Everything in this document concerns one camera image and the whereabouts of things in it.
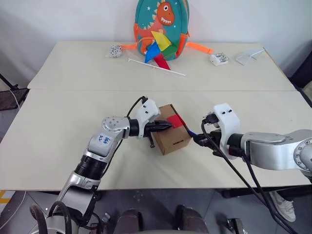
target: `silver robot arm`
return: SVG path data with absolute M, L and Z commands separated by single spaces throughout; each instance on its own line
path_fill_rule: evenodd
M 229 159 L 245 154 L 251 164 L 268 170 L 298 169 L 307 178 L 312 178 L 312 130 L 298 130 L 289 134 L 249 132 L 241 134 L 240 122 L 233 109 L 226 103 L 213 107 L 203 119 L 205 124 L 214 124 L 217 130 L 209 133 Z M 194 141 L 214 151 L 217 150 L 202 134 Z
M 71 215 L 71 229 L 78 233 L 79 227 L 87 225 L 95 202 L 96 190 L 104 172 L 114 155 L 117 144 L 129 136 L 146 137 L 146 132 L 162 131 L 171 124 L 166 121 L 152 122 L 160 115 L 160 110 L 151 99 L 142 101 L 136 119 L 128 117 L 107 117 L 101 128 L 94 134 L 76 169 L 70 174 L 57 201 L 65 204 Z M 49 234 L 65 234 L 65 222 L 60 207 L 52 208 L 46 225 Z M 38 226 L 32 234 L 40 234 Z

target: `white stick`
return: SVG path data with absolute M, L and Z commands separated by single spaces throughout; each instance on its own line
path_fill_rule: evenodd
M 130 62 L 130 61 L 137 62 L 137 63 L 143 64 L 143 65 L 146 65 L 146 66 L 154 67 L 154 68 L 157 68 L 157 69 L 160 69 L 160 70 L 164 70 L 164 71 L 167 71 L 167 72 L 171 72 L 171 73 L 174 73 L 174 74 L 178 74 L 180 76 L 184 76 L 184 77 L 186 76 L 185 74 L 182 74 L 182 73 L 179 73 L 179 72 L 174 72 L 174 71 L 162 68 L 162 67 L 156 67 L 154 65 L 151 65 L 151 64 L 148 64 L 148 63 L 144 63 L 144 62 L 140 62 L 140 61 L 134 60 L 132 58 L 128 59 L 128 62 Z

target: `red tag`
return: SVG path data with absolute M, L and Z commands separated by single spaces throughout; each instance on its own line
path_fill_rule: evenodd
M 167 118 L 167 121 L 172 123 L 172 128 L 178 128 L 183 126 L 182 119 L 179 115 L 170 116 Z

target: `white wall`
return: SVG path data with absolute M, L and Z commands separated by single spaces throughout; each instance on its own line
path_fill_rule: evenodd
M 311 0 L 189 0 L 192 41 L 260 42 L 288 75 L 311 49 Z M 0 72 L 21 85 L 58 40 L 133 41 L 137 0 L 0 0 Z

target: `white table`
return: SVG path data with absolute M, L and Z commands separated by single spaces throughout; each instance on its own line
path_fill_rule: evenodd
M 59 90 L 123 90 L 123 91 L 218 91 L 218 90 L 294 90 L 285 75 L 264 52 L 247 66 L 235 61 L 243 51 L 262 49 L 260 44 L 204 43 L 215 53 L 223 52 L 231 59 L 227 65 L 215 67 L 209 55 L 185 48 L 178 59 L 169 61 L 174 75 L 148 66 L 128 62 L 128 58 L 144 61 L 137 50 L 122 57 L 108 58 L 113 42 L 62 41 L 28 85 L 29 89 Z
M 241 130 L 285 134 L 312 128 L 312 109 L 297 91 L 90 91 L 32 89 L 0 145 L 0 188 L 60 190 L 80 161 L 90 137 L 105 116 L 124 116 L 147 95 L 161 106 L 172 103 L 190 129 L 199 132 L 202 117 L 228 102 Z M 233 164 L 252 184 L 246 164 Z M 310 182 L 296 170 L 254 168 L 262 186 Z M 100 189 L 240 188 L 244 184 L 223 159 L 191 142 L 162 156 L 147 139 L 131 137 L 116 153 Z

